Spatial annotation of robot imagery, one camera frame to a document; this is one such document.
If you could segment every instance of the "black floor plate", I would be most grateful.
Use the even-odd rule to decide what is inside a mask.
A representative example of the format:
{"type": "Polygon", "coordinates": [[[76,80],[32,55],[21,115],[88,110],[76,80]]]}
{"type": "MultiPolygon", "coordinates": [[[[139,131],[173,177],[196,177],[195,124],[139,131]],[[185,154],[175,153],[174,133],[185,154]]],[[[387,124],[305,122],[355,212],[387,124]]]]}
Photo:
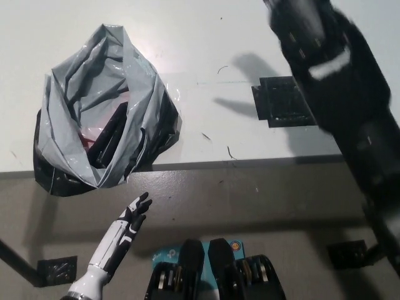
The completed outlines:
{"type": "Polygon", "coordinates": [[[46,278],[46,286],[73,283],[76,279],[78,257],[63,257],[37,262],[37,271],[46,278]]]}
{"type": "Polygon", "coordinates": [[[332,244],[327,247],[329,258],[337,270],[359,269],[365,266],[367,253],[365,241],[351,241],[332,244]]]}

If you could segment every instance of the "white robotic forearm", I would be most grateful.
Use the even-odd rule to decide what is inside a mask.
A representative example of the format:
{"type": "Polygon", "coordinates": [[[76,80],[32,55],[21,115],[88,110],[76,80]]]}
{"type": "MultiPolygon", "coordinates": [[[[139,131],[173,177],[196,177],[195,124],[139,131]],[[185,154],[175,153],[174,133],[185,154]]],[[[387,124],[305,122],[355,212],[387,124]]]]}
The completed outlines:
{"type": "Polygon", "coordinates": [[[69,289],[61,300],[101,300],[103,286],[110,282],[116,269],[131,247],[152,200],[145,192],[135,199],[115,220],[104,235],[87,267],[86,274],[69,289]]]}

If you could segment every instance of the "black robotic arm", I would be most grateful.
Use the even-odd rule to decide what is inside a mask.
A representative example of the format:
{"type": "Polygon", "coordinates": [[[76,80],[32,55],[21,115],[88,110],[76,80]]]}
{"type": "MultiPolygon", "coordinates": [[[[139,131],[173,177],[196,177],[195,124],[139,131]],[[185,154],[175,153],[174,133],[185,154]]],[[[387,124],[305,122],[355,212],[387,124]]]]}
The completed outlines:
{"type": "Polygon", "coordinates": [[[321,129],[366,196],[364,212],[400,275],[400,130],[390,88],[359,29],[329,0],[264,0],[271,29],[321,129]]]}

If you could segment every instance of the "black metal frame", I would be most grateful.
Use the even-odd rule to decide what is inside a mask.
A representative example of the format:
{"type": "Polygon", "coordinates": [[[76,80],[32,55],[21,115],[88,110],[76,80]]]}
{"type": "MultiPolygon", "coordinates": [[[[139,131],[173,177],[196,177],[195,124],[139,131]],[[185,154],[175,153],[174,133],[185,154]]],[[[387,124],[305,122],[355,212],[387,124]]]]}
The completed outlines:
{"type": "Polygon", "coordinates": [[[76,256],[41,260],[34,269],[0,239],[0,259],[36,288],[73,283],[76,279],[76,256]]]}

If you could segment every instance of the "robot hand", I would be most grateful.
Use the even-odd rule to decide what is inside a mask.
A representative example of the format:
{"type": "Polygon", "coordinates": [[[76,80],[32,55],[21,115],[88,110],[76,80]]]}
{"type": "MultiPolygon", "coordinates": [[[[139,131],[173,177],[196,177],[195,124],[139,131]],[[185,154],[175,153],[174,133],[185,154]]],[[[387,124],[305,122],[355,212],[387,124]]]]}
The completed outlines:
{"type": "Polygon", "coordinates": [[[305,103],[339,146],[366,196],[379,246],[400,276],[400,129],[374,55],[330,0],[264,2],[305,103]]]}
{"type": "Polygon", "coordinates": [[[86,274],[77,280],[62,300],[101,300],[103,286],[110,282],[116,269],[138,233],[152,200],[148,192],[136,198],[116,219],[93,254],[86,274]]]}

